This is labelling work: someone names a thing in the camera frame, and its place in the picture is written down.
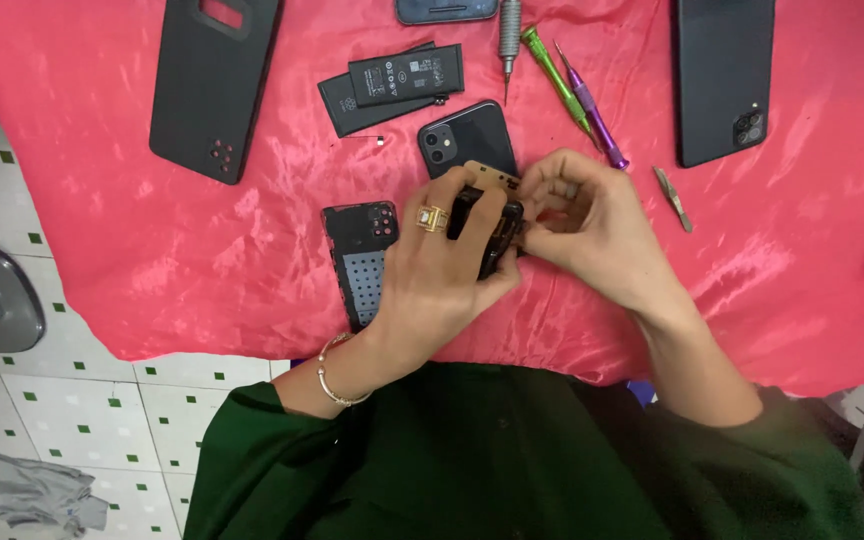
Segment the tablecloth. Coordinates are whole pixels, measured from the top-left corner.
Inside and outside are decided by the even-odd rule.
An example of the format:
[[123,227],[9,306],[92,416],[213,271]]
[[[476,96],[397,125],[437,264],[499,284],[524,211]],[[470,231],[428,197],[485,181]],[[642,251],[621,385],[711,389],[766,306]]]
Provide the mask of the tablecloth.
[[[864,2],[779,0],[768,139],[688,170],[674,164],[668,1],[523,3],[523,24],[539,23],[589,83],[662,247],[742,372],[801,395],[864,383]],[[428,181],[417,130],[501,99],[498,19],[404,26],[392,0],[283,9],[247,170],[230,187],[149,150],[164,0],[0,0],[2,126],[69,305],[121,360],[317,351],[347,327],[321,209],[401,205]],[[364,131],[383,146],[338,139],[316,84],[431,40],[462,43],[465,92]],[[594,153],[524,48],[506,116],[521,167],[560,146]],[[541,261],[520,265],[522,286],[437,360],[599,385],[647,374],[621,310]]]

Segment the green sleeve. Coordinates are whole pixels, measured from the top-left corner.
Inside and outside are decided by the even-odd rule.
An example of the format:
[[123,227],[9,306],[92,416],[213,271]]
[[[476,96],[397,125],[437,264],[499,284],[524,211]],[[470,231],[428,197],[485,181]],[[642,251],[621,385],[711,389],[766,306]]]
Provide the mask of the green sleeve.
[[333,469],[345,416],[288,414],[269,382],[232,390],[201,441],[185,540],[288,536]]
[[685,487],[707,530],[722,538],[864,538],[864,499],[845,456],[781,390],[761,395],[758,418],[727,428],[649,407],[697,476]]

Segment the person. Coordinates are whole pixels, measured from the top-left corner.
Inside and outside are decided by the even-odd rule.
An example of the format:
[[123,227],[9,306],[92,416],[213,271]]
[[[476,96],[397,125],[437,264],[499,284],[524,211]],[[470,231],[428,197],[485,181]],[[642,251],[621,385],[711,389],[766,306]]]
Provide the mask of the person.
[[738,372],[629,176],[581,153],[522,178],[522,247],[628,311],[658,402],[544,370],[428,362],[520,282],[516,250],[476,280],[501,190],[455,241],[413,225],[473,180],[454,168],[409,199],[368,327],[229,394],[202,440],[187,540],[864,538],[844,456],[781,391]]

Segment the gray screwdriver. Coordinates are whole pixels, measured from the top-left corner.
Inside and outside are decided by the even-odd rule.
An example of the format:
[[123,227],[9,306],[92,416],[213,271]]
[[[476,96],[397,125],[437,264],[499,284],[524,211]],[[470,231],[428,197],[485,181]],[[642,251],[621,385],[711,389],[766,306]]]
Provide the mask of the gray screwdriver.
[[502,59],[502,71],[505,73],[505,100],[509,102],[509,82],[512,80],[512,65],[519,56],[519,35],[522,33],[522,2],[520,0],[504,0],[502,12],[499,14],[498,58]]

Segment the white tile floor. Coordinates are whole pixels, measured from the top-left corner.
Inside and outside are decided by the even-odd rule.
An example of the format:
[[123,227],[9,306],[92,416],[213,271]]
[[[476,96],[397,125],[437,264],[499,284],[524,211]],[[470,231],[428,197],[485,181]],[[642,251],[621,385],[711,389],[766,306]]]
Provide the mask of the white tile floor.
[[[181,538],[199,447],[234,387],[269,381],[288,360],[176,353],[115,359],[67,303],[25,181],[0,129],[0,248],[28,274],[48,331],[0,354],[0,453],[75,467],[111,506],[89,539]],[[0,540],[33,538],[0,521]]]

